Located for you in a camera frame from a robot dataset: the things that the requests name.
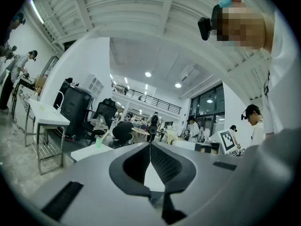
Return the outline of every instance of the shoe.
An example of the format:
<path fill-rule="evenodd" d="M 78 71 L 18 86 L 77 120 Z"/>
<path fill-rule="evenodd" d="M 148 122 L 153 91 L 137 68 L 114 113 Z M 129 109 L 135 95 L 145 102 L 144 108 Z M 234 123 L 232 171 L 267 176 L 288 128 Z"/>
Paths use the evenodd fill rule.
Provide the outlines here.
<path fill-rule="evenodd" d="M 8 108 L 6 108 L 6 109 L 4 109 L 4 110 L 0 109 L 0 112 L 2 112 L 3 114 L 8 114 L 9 109 L 8 109 Z"/>

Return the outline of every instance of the green object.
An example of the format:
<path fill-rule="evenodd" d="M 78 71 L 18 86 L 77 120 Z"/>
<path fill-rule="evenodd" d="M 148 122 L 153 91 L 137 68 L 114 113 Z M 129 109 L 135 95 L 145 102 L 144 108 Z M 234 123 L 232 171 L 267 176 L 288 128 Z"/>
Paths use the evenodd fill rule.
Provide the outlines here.
<path fill-rule="evenodd" d="M 103 143 L 103 139 L 98 137 L 96 138 L 96 148 L 101 148 Z"/>

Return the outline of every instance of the cardboard box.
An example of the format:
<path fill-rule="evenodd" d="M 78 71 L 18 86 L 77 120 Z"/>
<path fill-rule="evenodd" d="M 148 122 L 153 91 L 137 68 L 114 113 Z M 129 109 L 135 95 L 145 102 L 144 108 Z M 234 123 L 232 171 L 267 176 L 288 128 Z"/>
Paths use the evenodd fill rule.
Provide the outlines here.
<path fill-rule="evenodd" d="M 35 87 L 43 88 L 45 82 L 46 82 L 46 79 L 44 77 L 38 75 L 36 78 Z"/>

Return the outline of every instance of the black bag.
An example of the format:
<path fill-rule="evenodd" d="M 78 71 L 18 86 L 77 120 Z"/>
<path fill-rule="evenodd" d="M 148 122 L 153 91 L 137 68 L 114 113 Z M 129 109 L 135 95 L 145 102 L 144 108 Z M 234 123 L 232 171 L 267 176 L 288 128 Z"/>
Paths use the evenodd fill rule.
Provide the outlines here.
<path fill-rule="evenodd" d="M 157 115 L 154 115 L 153 117 L 152 117 L 152 119 L 151 119 L 151 124 L 157 124 L 157 122 L 158 122 L 158 116 Z"/>

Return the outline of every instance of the linear light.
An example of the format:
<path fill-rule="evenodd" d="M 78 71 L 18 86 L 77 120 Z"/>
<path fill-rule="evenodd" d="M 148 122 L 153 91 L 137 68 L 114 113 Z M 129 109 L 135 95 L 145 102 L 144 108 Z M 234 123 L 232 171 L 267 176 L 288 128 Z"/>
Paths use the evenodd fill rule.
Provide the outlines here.
<path fill-rule="evenodd" d="M 37 10 L 37 8 L 36 8 L 36 6 L 34 5 L 34 3 L 33 3 L 32 0 L 30 0 L 30 4 L 32 5 L 33 10 L 36 12 L 36 15 L 38 16 L 39 20 L 40 20 L 41 23 L 43 24 L 44 21 L 43 21 L 41 15 L 39 14 L 39 12 L 38 12 L 38 10 Z"/>

